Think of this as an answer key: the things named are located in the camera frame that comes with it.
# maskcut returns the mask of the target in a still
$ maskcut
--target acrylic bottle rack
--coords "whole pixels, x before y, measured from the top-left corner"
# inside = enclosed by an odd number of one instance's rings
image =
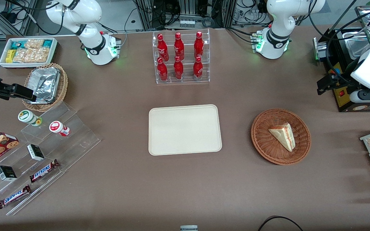
[[[199,81],[194,80],[194,42],[196,39],[197,31],[202,32],[202,40],[204,41],[204,54],[201,59],[201,63],[203,64],[202,69],[202,78]],[[182,64],[184,66],[184,74],[182,80],[177,80],[175,78],[175,70],[173,69],[173,64],[175,63],[175,50],[174,50],[174,43],[175,43],[175,32],[176,31],[158,31],[153,33],[152,39],[152,48],[153,48],[153,56],[154,56],[154,66],[155,66],[155,78],[157,84],[181,84],[181,83],[207,83],[210,81],[210,34],[208,29],[204,30],[181,30],[181,38],[184,42],[185,47],[185,58],[182,60]],[[162,34],[163,39],[168,46],[168,54],[169,60],[165,62],[166,67],[168,68],[168,81],[162,82],[158,75],[157,70],[157,59],[159,57],[158,53],[158,39],[157,35]]]
[[[22,129],[16,135],[20,144],[0,158],[0,165],[11,166],[17,177],[12,182],[2,181],[0,178],[0,200],[23,189],[27,184],[31,187],[31,194],[11,202],[6,208],[0,210],[6,215],[19,212],[100,142],[92,130],[79,119],[76,111],[64,102],[46,111],[41,117],[42,124],[38,127],[28,125]],[[60,136],[50,132],[49,125],[54,120],[61,121],[69,127],[70,134]],[[41,148],[45,156],[43,161],[31,158],[27,149],[31,143]],[[29,176],[50,164],[54,159],[57,159],[60,166],[31,183]]]

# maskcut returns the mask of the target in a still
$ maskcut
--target brown tablecloth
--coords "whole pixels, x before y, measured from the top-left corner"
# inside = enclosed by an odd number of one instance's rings
[[[338,113],[330,92],[317,95],[325,71],[313,58],[314,29],[297,27],[277,60],[226,30],[210,32],[211,82],[187,86],[156,85],[151,33],[129,34],[122,57],[105,66],[77,37],[57,37],[65,101],[104,140],[18,214],[0,210],[0,230],[256,230],[272,215],[304,230],[370,230],[370,160],[358,139],[370,133],[370,113]],[[1,68],[0,77],[23,83],[29,71]],[[150,109],[197,104],[218,107],[222,150],[151,156]],[[309,127],[312,147],[299,164],[274,165],[253,147],[255,116],[276,107]],[[0,99],[0,131],[23,128],[23,108]],[[295,230],[282,220],[266,227]]]

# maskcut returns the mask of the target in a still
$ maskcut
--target wicker basket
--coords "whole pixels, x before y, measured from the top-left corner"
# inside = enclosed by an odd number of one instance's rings
[[[52,104],[28,104],[25,100],[22,100],[22,103],[29,110],[45,112],[51,107],[53,107],[54,105],[62,102],[65,98],[66,88],[68,87],[68,77],[66,76],[64,69],[56,63],[50,63],[48,65],[43,65],[43,66],[37,67],[37,69],[49,68],[49,67],[55,67],[61,72],[59,83],[58,83],[58,90],[56,93],[56,99]],[[25,86],[28,85],[30,76],[31,76],[31,73],[29,73],[28,78],[25,80]]]
[[[295,148],[292,152],[282,146],[268,130],[270,126],[286,122],[291,124],[294,133]],[[255,118],[251,138],[255,148],[265,159],[280,165],[298,163],[305,158],[311,147],[311,135],[304,121],[296,114],[280,108],[263,111]]]

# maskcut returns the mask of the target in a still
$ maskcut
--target red bottle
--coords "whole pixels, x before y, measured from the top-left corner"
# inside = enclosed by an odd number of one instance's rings
[[[184,49],[184,42],[181,39],[181,33],[175,33],[175,44],[173,45],[175,48],[175,55],[179,56],[181,60],[185,59],[185,49]]]
[[[203,56],[204,54],[204,41],[202,40],[202,32],[198,31],[197,32],[197,39],[195,40],[194,43],[194,56],[195,58],[197,56]]]
[[[168,46],[166,45],[166,42],[163,40],[163,35],[158,34],[158,53],[160,54],[160,57],[163,58],[164,61],[169,60],[169,55],[168,55]]]
[[[201,57],[198,56],[195,58],[195,63],[194,63],[194,80],[199,81],[202,78],[202,69],[203,65],[201,63]]]
[[[163,59],[161,57],[158,57],[158,75],[160,76],[160,79],[162,82],[168,81],[168,69],[166,68],[166,65],[163,63]]]
[[[173,68],[175,69],[175,78],[177,80],[181,80],[184,74],[184,65],[181,62],[181,58],[179,56],[175,56],[175,63],[173,64]]]

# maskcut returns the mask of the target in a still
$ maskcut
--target sandwich slice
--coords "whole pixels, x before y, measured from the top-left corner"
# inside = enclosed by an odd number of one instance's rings
[[[268,130],[289,152],[292,152],[295,148],[295,139],[289,123],[271,126]]]

